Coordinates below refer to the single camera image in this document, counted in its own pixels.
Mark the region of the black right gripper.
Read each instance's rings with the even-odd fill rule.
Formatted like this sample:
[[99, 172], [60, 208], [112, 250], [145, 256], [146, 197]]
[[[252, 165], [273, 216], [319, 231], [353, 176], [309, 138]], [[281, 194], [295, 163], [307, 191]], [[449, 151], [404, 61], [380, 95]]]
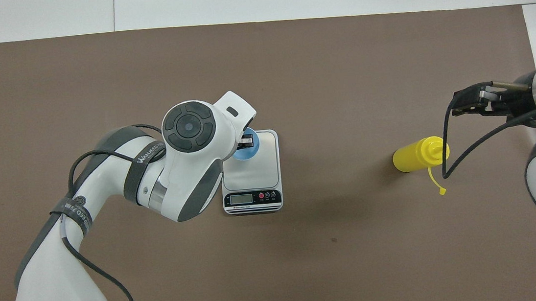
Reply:
[[[536, 110], [532, 94], [532, 83], [536, 71], [529, 72], [513, 81], [514, 84], [523, 84], [528, 87], [526, 91], [505, 89], [501, 94], [487, 91], [493, 86], [492, 82], [477, 83], [454, 93], [455, 103], [452, 109], [452, 116], [462, 116], [465, 114], [486, 115], [492, 114], [493, 110], [499, 115], [507, 117], [511, 121], [523, 114]], [[490, 102], [488, 100], [499, 101], [492, 103], [492, 109], [487, 109]]]

